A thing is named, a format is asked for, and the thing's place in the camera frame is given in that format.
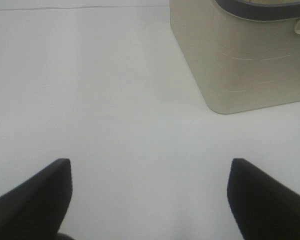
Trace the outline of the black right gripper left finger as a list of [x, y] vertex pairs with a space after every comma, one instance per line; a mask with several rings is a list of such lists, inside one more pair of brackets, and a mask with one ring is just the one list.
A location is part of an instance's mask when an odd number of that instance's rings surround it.
[[71, 199], [71, 161], [60, 158], [0, 196], [0, 240], [70, 240], [59, 229]]

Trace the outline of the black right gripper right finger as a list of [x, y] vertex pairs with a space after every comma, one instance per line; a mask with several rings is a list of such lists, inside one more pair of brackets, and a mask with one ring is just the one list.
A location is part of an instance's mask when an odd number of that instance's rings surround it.
[[300, 240], [300, 195], [244, 158], [231, 162], [227, 199], [245, 240]]

